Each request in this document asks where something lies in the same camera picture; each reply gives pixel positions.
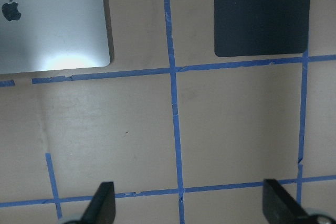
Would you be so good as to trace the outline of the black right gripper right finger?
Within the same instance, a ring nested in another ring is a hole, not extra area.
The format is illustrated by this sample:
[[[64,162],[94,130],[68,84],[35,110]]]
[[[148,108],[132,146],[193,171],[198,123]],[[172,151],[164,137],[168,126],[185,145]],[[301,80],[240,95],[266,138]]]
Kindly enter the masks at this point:
[[[312,223],[307,212],[275,179],[264,179],[262,210],[270,224]]]

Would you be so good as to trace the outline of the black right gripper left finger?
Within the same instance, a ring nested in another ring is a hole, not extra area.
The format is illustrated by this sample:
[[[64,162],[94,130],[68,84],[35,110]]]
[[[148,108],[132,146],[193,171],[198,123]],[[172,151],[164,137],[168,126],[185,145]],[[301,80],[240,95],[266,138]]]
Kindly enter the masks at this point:
[[[115,203],[114,183],[102,182],[81,216],[80,223],[113,224],[116,216]]]

